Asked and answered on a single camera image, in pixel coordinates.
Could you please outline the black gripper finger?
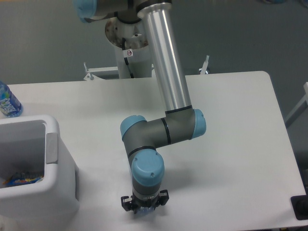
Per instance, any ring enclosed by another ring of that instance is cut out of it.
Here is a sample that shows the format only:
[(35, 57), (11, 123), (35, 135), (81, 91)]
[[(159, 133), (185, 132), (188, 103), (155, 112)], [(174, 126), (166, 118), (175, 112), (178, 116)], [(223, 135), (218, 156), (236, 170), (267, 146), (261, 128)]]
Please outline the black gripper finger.
[(159, 206), (164, 206), (169, 200), (168, 190), (161, 190), (158, 194), (157, 201), (155, 203), (155, 208)]
[(122, 196), (121, 205), (125, 211), (133, 211), (134, 214), (137, 214), (137, 204), (133, 196)]

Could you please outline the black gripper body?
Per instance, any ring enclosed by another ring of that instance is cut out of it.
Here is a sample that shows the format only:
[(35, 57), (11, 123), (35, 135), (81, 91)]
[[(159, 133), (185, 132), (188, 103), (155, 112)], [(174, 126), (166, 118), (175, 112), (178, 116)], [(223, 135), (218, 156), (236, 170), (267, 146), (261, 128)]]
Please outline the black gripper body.
[(148, 198), (146, 197), (145, 200), (138, 198), (135, 194), (132, 195), (132, 208), (133, 209), (140, 209), (140, 208), (153, 208), (159, 206), (159, 195), (156, 197)]

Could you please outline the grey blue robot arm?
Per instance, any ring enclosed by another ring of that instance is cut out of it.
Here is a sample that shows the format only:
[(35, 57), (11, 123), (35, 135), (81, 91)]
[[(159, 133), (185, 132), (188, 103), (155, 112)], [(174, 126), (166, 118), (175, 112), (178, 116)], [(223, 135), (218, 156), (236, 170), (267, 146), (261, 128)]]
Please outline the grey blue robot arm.
[(120, 125), (132, 175), (132, 196), (121, 197), (126, 211), (156, 209), (169, 200), (161, 190), (165, 165), (157, 148), (204, 135), (206, 121), (194, 109), (180, 65), (169, 12), (170, 0), (75, 0), (84, 23), (106, 20), (105, 36), (117, 54), (120, 78), (155, 73), (165, 117), (147, 121), (132, 115)]

